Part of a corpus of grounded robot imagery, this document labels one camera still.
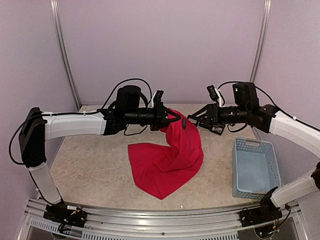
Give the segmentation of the silver white brooch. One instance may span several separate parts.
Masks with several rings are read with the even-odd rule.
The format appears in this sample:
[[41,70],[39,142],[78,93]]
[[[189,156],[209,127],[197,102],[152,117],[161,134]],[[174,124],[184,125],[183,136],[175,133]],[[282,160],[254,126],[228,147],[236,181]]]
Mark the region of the silver white brooch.
[[223,130],[220,127],[214,127],[212,131],[215,132],[216,134],[220,134]]

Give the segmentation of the red t-shirt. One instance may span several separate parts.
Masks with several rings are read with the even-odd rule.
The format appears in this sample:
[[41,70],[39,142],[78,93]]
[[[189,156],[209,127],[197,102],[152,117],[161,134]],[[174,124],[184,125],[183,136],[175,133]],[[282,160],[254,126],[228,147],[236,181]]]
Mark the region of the red t-shirt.
[[[128,145],[128,157],[135,185],[163,200],[191,180],[204,161],[197,127],[182,113],[181,119],[161,128],[167,145],[135,143]],[[182,120],[186,119],[183,130]]]

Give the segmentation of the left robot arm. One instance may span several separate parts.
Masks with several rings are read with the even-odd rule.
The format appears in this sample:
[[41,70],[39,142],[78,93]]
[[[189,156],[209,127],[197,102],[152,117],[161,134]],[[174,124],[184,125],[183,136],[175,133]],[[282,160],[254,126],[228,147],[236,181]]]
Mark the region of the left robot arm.
[[63,223],[70,218],[70,211],[61,204],[63,199],[47,165],[46,141],[81,135],[111,136],[128,125],[150,126],[157,131],[180,119],[179,114],[161,101],[152,108],[101,108],[88,112],[42,112],[34,107],[19,128],[21,160],[41,197],[52,205],[50,214]]

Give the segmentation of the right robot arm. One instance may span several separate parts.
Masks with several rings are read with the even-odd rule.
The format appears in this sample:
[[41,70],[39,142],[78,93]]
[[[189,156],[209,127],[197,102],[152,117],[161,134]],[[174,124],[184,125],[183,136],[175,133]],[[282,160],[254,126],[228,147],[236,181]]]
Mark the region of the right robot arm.
[[[276,106],[267,104],[252,109],[248,104],[220,107],[207,104],[200,110],[188,115],[196,126],[210,131],[227,124],[246,124],[265,133],[285,138],[308,150],[316,157],[320,156],[320,131],[308,126],[297,118],[287,116]],[[256,218],[266,222],[285,204],[320,190],[320,167],[316,166],[301,177],[272,190],[264,203],[256,210]]]

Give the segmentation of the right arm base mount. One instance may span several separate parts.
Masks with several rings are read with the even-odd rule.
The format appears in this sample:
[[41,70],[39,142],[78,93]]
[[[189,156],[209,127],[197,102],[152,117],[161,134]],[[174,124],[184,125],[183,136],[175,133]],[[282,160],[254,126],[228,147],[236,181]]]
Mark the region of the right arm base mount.
[[267,223],[270,221],[279,220],[283,217],[283,214],[280,209],[276,209],[272,212],[263,212],[261,207],[255,208],[243,208],[242,211],[239,213],[241,226],[249,227],[253,225],[259,225],[263,223]]

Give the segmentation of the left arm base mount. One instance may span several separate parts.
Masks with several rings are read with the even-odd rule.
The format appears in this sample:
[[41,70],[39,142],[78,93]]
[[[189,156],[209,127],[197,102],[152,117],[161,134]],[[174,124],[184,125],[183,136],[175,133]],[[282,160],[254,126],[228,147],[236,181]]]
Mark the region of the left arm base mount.
[[56,223],[84,228],[88,213],[82,206],[66,205],[63,202],[47,205],[43,218]]

